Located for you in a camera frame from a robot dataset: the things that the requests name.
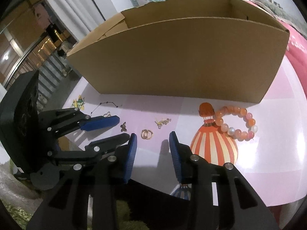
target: gold ring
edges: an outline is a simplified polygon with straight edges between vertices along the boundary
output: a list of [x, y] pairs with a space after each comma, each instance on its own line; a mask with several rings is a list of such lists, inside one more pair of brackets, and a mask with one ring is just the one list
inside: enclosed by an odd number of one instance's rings
[[107, 112], [105, 114], [103, 114], [104, 117], [111, 117], [111, 113], [110, 112]]
[[146, 139], [146, 140], [149, 140], [149, 139], [151, 139], [152, 137], [153, 137], [153, 132], [151, 131], [151, 130], [142, 130], [142, 132], [141, 132], [141, 138], [142, 139]]

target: gold jewelry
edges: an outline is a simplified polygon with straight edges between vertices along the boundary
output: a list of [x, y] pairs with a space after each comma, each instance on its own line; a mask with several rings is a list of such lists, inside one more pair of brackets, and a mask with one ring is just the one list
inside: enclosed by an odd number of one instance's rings
[[107, 112], [106, 114], [103, 114], [104, 117], [111, 117], [111, 113]]
[[146, 139], [146, 140], [149, 140], [149, 139], [151, 139], [152, 137], [153, 137], [153, 132], [151, 131], [151, 130], [142, 130], [142, 132], [141, 132], [141, 138], [142, 139]]
[[126, 132], [127, 129], [126, 129], [126, 122], [124, 122], [121, 126], [120, 126], [122, 129], [120, 130], [121, 132]]
[[161, 129], [163, 125], [168, 124], [170, 121], [171, 119], [167, 118], [166, 120], [161, 120], [160, 122], [155, 121], [155, 123], [157, 124], [158, 128]]

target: hot air balloon print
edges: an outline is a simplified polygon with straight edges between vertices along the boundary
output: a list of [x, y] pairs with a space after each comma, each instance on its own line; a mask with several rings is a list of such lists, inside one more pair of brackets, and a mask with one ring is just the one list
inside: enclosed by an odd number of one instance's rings
[[177, 188], [173, 193], [173, 196], [185, 200], [191, 199], [191, 187], [188, 184], [180, 184], [179, 188]]
[[235, 140], [227, 133], [220, 130], [212, 118], [213, 106], [202, 103], [199, 106], [199, 115], [204, 119], [204, 124], [195, 134], [190, 148], [193, 154], [204, 158], [207, 162], [222, 166], [238, 159], [238, 148]]

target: pink bead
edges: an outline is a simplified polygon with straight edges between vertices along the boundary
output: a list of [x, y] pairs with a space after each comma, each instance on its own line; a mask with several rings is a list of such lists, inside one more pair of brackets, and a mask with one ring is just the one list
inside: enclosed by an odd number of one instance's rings
[[253, 139], [255, 136], [255, 133], [253, 131], [248, 132], [248, 139]]
[[237, 139], [240, 139], [241, 133], [242, 133], [241, 130], [236, 129], [235, 132], [234, 132], [234, 136], [235, 136]]
[[251, 114], [251, 113], [247, 113], [246, 114], [246, 119], [247, 120], [250, 120], [250, 119], [252, 119], [253, 118], [253, 114]]
[[223, 123], [223, 124], [221, 125], [221, 131], [222, 131], [222, 132], [226, 132], [226, 131], [228, 131], [228, 129], [229, 129], [228, 124]]

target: cardboard box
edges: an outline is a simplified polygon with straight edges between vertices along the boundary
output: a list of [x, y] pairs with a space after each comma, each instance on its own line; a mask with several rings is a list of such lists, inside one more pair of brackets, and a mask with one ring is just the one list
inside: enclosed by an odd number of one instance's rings
[[259, 103], [289, 35], [242, 0], [166, 0], [113, 16], [68, 60], [101, 94]]

